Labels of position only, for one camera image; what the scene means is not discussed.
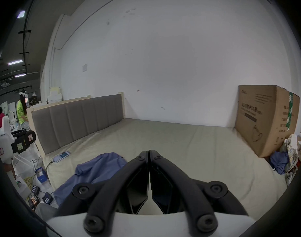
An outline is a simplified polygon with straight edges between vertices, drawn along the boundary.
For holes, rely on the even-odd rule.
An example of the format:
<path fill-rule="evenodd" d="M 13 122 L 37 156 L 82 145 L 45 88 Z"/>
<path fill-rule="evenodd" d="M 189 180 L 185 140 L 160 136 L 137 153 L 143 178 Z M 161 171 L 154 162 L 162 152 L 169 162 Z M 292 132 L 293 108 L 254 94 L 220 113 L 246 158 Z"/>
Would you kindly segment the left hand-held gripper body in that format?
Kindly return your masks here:
<path fill-rule="evenodd" d="M 2 163 L 11 164 L 14 157 L 11 144 L 14 143 L 14 138 L 11 135 L 11 127 L 8 116 L 3 117 L 2 125 L 3 126 L 0 129 L 0 158 Z"/>

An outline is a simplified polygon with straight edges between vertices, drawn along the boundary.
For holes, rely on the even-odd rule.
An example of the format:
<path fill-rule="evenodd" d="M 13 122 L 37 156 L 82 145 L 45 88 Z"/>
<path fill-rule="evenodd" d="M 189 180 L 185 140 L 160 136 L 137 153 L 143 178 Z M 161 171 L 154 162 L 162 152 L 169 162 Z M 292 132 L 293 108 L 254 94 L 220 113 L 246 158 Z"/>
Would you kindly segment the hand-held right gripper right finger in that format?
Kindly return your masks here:
<path fill-rule="evenodd" d="M 150 183 L 163 214 L 186 213 L 190 234 L 213 234 L 219 227 L 216 212 L 248 216 L 226 184 L 191 179 L 155 150 L 150 150 Z"/>

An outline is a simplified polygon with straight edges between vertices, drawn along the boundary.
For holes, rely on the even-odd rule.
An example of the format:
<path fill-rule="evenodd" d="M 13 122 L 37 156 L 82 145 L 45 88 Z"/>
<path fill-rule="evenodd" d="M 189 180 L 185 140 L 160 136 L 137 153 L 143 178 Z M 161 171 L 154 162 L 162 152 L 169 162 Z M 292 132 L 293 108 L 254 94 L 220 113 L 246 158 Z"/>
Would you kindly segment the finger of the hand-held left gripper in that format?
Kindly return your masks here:
<path fill-rule="evenodd" d="M 14 137 L 14 142 L 11 144 L 13 153 L 22 153 L 26 151 L 30 144 L 36 141 L 36 134 L 33 130 L 17 130 L 11 132 Z"/>

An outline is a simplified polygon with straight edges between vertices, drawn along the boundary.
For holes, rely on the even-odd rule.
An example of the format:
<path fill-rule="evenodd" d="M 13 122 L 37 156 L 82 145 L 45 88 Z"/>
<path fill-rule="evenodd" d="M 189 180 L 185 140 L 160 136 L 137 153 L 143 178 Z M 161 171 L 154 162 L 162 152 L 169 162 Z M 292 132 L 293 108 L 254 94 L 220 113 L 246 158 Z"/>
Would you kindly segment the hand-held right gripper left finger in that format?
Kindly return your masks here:
<path fill-rule="evenodd" d="M 86 213 L 85 232 L 110 233 L 116 212 L 137 215 L 148 200 L 148 158 L 143 151 L 108 180 L 75 185 L 55 216 Z"/>

